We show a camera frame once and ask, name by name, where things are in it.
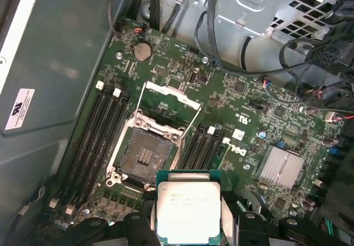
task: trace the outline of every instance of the integrated circuit chip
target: integrated circuit chip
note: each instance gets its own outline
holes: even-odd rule
[[[246,88],[246,84],[243,82],[236,82],[235,86],[233,87],[233,90],[236,91],[237,93],[242,94],[244,92],[244,89]]]
[[[279,197],[275,202],[274,206],[278,209],[283,209],[285,206],[285,200]]]
[[[141,182],[154,184],[156,172],[164,167],[174,143],[139,128],[132,130],[120,170]]]
[[[277,108],[275,108],[274,111],[274,115],[281,118],[285,113],[285,108],[283,108],[282,106],[278,106]]]

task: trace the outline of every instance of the ram slot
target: ram slot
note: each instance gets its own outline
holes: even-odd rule
[[[63,192],[62,196],[65,197],[68,194],[69,189],[73,185],[75,181],[75,177],[77,173],[80,170],[80,165],[84,159],[83,155],[80,155],[79,153],[87,148],[87,145],[90,141],[90,138],[92,136],[92,131],[95,129],[95,126],[97,124],[97,121],[100,118],[102,108],[105,105],[105,101],[107,99],[107,96],[105,96],[103,93],[99,93],[96,96],[95,102],[93,104],[92,110],[90,112],[90,116],[85,124],[84,131],[82,133],[82,136],[79,139],[79,142],[77,144],[77,149],[74,154],[74,158],[72,160],[70,170],[67,173],[66,180],[63,184]]]
[[[107,129],[110,123],[110,119],[112,118],[111,115],[114,112],[112,108],[114,106],[115,101],[111,95],[108,96],[110,97],[110,99],[106,101],[105,107],[102,109],[101,119],[99,120],[98,125],[93,133],[93,137],[91,138],[90,144],[87,149],[84,149],[80,153],[81,155],[85,156],[85,159],[80,166],[80,171],[77,174],[75,183],[72,186],[70,192],[71,202],[74,202],[74,200],[77,198],[77,194],[81,186],[84,184],[85,175],[88,172],[89,168],[91,167],[91,164],[95,159],[95,153],[99,150],[100,142],[102,142],[102,138],[104,137],[105,130]]]
[[[212,134],[206,134],[201,147],[201,151],[198,153],[198,156],[195,160],[192,169],[200,170],[202,168],[205,160],[207,159],[210,153],[210,148],[213,146],[214,143],[215,143],[215,137]]]
[[[103,169],[104,164],[111,156],[111,152],[119,137],[119,131],[122,128],[122,123],[126,115],[128,97],[120,97],[114,107],[114,115],[108,125],[106,136],[101,143],[100,151],[96,155],[96,159],[87,173],[84,184],[81,188],[80,198],[76,202],[77,206],[81,206],[90,198],[90,195],[95,187],[98,177]]]
[[[198,127],[191,143],[189,144],[188,150],[183,158],[183,162],[180,165],[181,169],[192,169],[201,150],[205,135],[206,129],[203,127]]]
[[[212,145],[210,146],[208,154],[207,154],[206,158],[204,159],[204,162],[203,162],[203,164],[202,164],[202,166],[200,168],[202,170],[209,169],[213,158],[215,158],[217,156],[217,153],[220,150],[220,147],[221,147],[221,144],[222,144],[222,136],[219,135],[219,134],[215,134],[213,137],[214,137],[215,140],[212,143]]]

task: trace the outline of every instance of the white connector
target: white connector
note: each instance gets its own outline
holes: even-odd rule
[[[335,116],[335,112],[327,112],[325,116],[325,122],[331,123],[333,122],[333,117]]]
[[[103,83],[102,81],[98,80],[97,84],[96,84],[96,88],[98,90],[102,90],[104,85],[105,85],[105,83]]]

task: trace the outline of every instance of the screw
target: screw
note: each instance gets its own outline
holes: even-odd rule
[[[194,0],[194,1],[193,1],[193,4],[199,4],[199,1],[200,1],[200,0]]]
[[[6,64],[6,60],[4,57],[0,56],[0,65]]]
[[[256,216],[254,214],[251,214],[251,213],[247,213],[246,214],[246,217],[249,218],[249,219],[254,219],[256,218]]]
[[[201,59],[201,62],[202,62],[203,64],[207,64],[207,63],[209,62],[209,58],[206,57],[206,56],[204,56],[204,57]]]
[[[116,58],[118,60],[121,60],[123,58],[123,54],[122,53],[116,53]]]
[[[173,142],[176,142],[178,140],[178,136],[177,135],[172,135],[172,137],[171,137],[171,141],[173,141]]]
[[[297,222],[296,220],[291,219],[291,218],[289,218],[289,219],[287,220],[287,223],[290,224],[290,225],[294,225],[294,226],[296,226],[296,225],[298,224],[298,222]]]
[[[251,166],[249,164],[244,164],[243,169],[244,170],[249,170]]]
[[[142,125],[142,121],[140,121],[140,120],[136,120],[136,121],[135,121],[135,125],[136,125],[136,126],[140,126],[140,125]]]

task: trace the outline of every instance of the chipset heatsink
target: chipset heatsink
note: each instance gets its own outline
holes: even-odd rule
[[[304,159],[275,146],[269,146],[257,170],[257,176],[285,189],[291,189]]]

